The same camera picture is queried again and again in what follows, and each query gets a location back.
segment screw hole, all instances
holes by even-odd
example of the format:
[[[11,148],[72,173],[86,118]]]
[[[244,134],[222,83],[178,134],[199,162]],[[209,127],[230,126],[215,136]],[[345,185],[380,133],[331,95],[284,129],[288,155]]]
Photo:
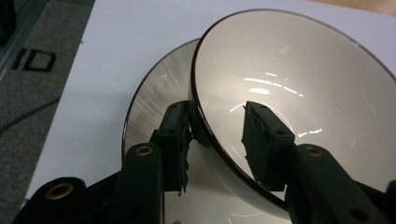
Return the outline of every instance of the screw hole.
[[[360,220],[360,221],[366,221],[366,220],[369,219],[365,212],[363,212],[363,211],[361,211],[360,209],[357,209],[357,208],[349,209],[349,214],[351,216],[353,216],[354,218],[356,218],[357,220]]]
[[[147,156],[153,151],[152,147],[140,147],[136,150],[136,154],[139,156]]]
[[[311,156],[319,157],[323,154],[322,151],[315,147],[306,147],[304,150]]]
[[[73,191],[73,188],[74,186],[70,183],[59,183],[47,191],[46,198],[52,201],[62,199],[70,194]]]

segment black plastic bracket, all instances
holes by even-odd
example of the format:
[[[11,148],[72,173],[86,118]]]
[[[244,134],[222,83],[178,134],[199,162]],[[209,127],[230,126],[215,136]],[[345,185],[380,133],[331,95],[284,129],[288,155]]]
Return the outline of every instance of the black plastic bracket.
[[[242,143],[254,179],[265,189],[283,191],[294,133],[265,105],[247,102]]]
[[[163,223],[163,193],[186,189],[192,139],[189,102],[169,105],[149,143],[135,145],[121,170],[85,188],[74,177],[41,187],[14,224]]]
[[[293,150],[286,203],[294,224],[388,223],[385,216],[323,147]]]

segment bowl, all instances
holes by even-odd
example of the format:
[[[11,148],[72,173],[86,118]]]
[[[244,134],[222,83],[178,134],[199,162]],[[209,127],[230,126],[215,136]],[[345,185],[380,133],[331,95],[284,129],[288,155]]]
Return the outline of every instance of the bowl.
[[[191,61],[198,39],[166,54],[150,69],[130,103],[122,136],[122,155],[140,143],[146,143],[163,120],[166,108],[188,99]],[[290,223],[270,216],[243,202],[223,187],[203,159],[196,141],[188,154],[189,184],[187,192],[165,192],[165,223]]]
[[[352,178],[384,191],[396,177],[395,84],[372,53],[327,24],[287,11],[243,11],[213,24],[195,49],[192,130],[231,192],[283,217],[282,194],[256,183],[245,158],[246,101],[270,107],[297,145],[328,149]]]

